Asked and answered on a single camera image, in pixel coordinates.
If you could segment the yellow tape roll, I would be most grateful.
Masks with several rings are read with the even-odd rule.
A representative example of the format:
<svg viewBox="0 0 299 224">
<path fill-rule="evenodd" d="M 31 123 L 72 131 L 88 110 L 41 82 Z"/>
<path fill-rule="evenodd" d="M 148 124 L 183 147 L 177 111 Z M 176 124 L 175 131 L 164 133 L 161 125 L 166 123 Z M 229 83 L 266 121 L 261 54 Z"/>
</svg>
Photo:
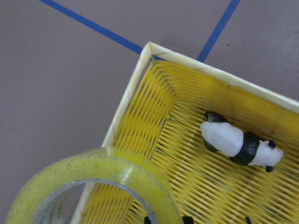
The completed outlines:
<svg viewBox="0 0 299 224">
<path fill-rule="evenodd" d="M 62 224 L 69 189 L 99 183 L 99 201 L 80 204 L 72 223 L 124 224 L 132 202 L 142 211 L 130 222 L 181 224 L 173 191 L 162 171 L 130 150 L 104 147 L 62 159 L 33 176 L 21 189 L 7 215 L 8 224 Z"/>
</svg>

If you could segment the yellow woven plastic basket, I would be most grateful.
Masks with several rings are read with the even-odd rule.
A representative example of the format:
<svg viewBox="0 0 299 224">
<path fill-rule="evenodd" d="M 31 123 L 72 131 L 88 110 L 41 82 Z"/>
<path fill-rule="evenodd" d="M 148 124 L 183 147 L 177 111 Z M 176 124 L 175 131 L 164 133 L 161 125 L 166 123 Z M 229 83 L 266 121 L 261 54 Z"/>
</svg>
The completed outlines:
<svg viewBox="0 0 299 224">
<path fill-rule="evenodd" d="M 206 111 L 274 140 L 285 153 L 275 171 L 209 152 L 199 130 Z M 150 158 L 197 224 L 299 221 L 298 101 L 155 43 L 142 49 L 102 145 Z"/>
</svg>

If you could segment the black and white panda figurine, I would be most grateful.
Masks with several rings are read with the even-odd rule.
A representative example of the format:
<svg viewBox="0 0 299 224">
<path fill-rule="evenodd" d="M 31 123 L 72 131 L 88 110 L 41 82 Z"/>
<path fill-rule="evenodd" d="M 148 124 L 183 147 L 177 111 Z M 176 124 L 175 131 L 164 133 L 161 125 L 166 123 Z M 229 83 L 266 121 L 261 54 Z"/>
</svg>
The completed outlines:
<svg viewBox="0 0 299 224">
<path fill-rule="evenodd" d="M 200 130 L 209 151 L 220 151 L 241 166 L 265 167 L 266 172 L 273 172 L 283 158 L 283 150 L 274 141 L 264 140 L 254 132 L 244 132 L 232 126 L 217 112 L 207 111 L 205 117 Z"/>
</svg>

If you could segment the small silver can black lid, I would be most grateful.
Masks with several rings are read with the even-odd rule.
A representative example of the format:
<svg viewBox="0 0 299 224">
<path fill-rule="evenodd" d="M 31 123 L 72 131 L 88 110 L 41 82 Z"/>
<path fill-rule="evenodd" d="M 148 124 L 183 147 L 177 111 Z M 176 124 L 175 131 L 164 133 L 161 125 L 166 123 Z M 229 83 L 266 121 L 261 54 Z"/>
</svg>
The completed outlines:
<svg viewBox="0 0 299 224">
<path fill-rule="evenodd" d="M 183 219 L 184 224 L 194 224 L 194 220 L 193 220 L 192 217 L 184 216 L 184 217 L 182 217 L 182 219 Z M 150 221 L 149 217 L 145 217 L 144 220 L 143 220 L 143 223 L 144 224 L 151 224 L 151 221 Z"/>
</svg>

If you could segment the small black debris piece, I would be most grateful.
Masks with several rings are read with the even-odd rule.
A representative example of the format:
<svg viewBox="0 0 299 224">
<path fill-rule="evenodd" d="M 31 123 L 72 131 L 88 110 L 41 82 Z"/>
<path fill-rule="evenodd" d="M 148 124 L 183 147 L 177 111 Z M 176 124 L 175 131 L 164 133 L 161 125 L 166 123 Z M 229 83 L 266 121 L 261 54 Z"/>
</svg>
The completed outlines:
<svg viewBox="0 0 299 224">
<path fill-rule="evenodd" d="M 252 222 L 251 222 L 251 220 L 250 220 L 249 217 L 245 217 L 245 220 L 246 220 L 247 224 L 252 224 Z"/>
</svg>

